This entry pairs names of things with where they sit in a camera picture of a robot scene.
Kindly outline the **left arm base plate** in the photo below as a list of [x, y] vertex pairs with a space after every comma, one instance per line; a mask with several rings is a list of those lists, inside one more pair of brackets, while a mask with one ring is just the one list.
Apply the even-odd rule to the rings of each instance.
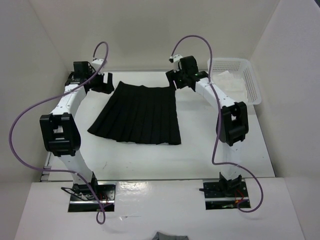
[[[96, 212], [100, 206], [91, 191], [85, 185], [81, 190], [75, 184], [72, 187], [61, 187], [61, 189], [69, 194], [69, 213]], [[115, 210], [116, 183], [108, 181], [98, 181], [95, 187], [96, 196], [101, 202], [106, 212]]]

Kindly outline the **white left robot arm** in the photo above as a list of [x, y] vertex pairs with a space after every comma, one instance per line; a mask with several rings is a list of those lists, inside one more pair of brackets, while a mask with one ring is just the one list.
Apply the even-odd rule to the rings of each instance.
[[89, 169], [80, 152], [81, 135], [74, 116], [89, 91], [110, 94], [114, 91], [112, 73], [97, 73], [94, 66], [102, 60], [93, 62], [75, 61], [69, 74], [63, 96], [50, 114], [39, 119], [45, 149], [59, 158], [71, 171], [73, 186], [68, 192], [74, 198], [92, 201], [100, 193], [97, 178]]

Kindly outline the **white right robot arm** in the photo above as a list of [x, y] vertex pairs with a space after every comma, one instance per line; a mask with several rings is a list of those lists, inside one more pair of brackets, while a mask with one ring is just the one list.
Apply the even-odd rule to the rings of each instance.
[[199, 71], [193, 56], [176, 54], [169, 58], [173, 69], [166, 72], [169, 85], [174, 90], [191, 88], [218, 110], [216, 134], [222, 145], [222, 161], [216, 190], [223, 196], [233, 195], [241, 186], [242, 175], [239, 164], [243, 141], [249, 132], [248, 109], [244, 102], [236, 102], [209, 80], [205, 71]]

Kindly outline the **black pleated skirt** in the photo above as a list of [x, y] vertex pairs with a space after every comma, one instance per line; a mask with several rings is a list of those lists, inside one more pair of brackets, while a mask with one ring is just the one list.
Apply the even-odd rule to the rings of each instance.
[[87, 131], [117, 142], [180, 145], [176, 92], [121, 81]]

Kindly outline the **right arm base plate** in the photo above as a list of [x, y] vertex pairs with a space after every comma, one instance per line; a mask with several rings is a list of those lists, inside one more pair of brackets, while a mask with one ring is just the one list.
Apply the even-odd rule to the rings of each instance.
[[206, 210], [237, 209], [238, 205], [241, 209], [251, 208], [249, 193], [244, 180], [241, 181], [240, 186], [229, 191], [223, 191], [218, 180], [207, 180], [203, 182], [199, 191], [204, 193]]

